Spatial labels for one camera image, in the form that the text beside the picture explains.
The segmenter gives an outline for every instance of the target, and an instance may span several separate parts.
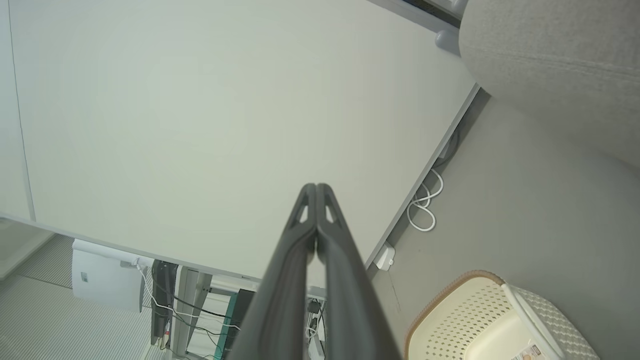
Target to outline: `plastic basket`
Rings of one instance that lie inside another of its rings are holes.
[[[407,334],[404,358],[599,359],[553,304],[481,270],[463,274],[425,307]]]

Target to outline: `white desk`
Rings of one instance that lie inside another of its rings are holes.
[[[10,9],[36,223],[210,272],[262,277],[309,182],[371,261],[476,90],[366,0]]]

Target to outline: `gray cushion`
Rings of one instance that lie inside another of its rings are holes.
[[[460,51],[494,97],[640,166],[640,1],[470,0]]]

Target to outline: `desk leg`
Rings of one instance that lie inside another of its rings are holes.
[[[189,304],[202,307],[204,300],[207,297],[206,293],[209,289],[210,283],[211,275],[201,274],[197,270],[193,270],[186,266],[178,266],[178,271],[175,277],[175,296]],[[192,314],[194,316],[198,316],[200,314],[199,310],[175,299],[173,300],[173,308],[180,313]],[[191,325],[196,325],[198,322],[197,318],[192,318],[190,316],[180,314],[176,314],[176,316],[181,317],[186,323]],[[187,346],[189,345],[189,340],[191,339],[192,334],[192,327],[179,319],[173,319],[171,329],[171,349],[175,352],[175,354],[172,354],[173,357],[178,356],[179,358],[187,356]]]
[[[209,287],[211,286],[211,274],[198,273],[198,280],[196,281],[196,287],[194,289],[195,298],[193,301],[193,305],[202,308],[204,305],[204,301],[207,299],[207,294],[209,293]],[[200,310],[196,308],[191,309],[191,314],[194,316],[200,316]],[[191,325],[195,326],[198,323],[197,318],[191,318]],[[193,327],[189,328],[189,339],[187,340],[187,344],[191,341],[191,336],[193,335]]]

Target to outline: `basket rim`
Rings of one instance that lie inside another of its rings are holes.
[[[488,272],[485,270],[472,270],[469,272],[465,272],[464,274],[460,275],[457,279],[453,280],[452,283],[447,285],[447,287],[445,287],[438,295],[436,295],[436,297],[433,298],[431,302],[429,302],[429,304],[427,304],[427,306],[415,318],[411,326],[409,326],[409,330],[406,333],[406,336],[404,337],[404,358],[405,359],[407,360],[409,359],[409,342],[411,340],[411,337],[413,336],[413,333],[416,331],[416,329],[418,329],[418,326],[420,325],[420,323],[422,323],[422,321],[436,308],[436,306],[438,306],[453,291],[455,291],[465,282],[478,277],[485,277],[489,280],[492,280],[493,282],[498,284],[498,286],[502,286],[505,283],[505,281],[502,280],[502,278],[499,277],[498,275],[495,275],[494,273]]]

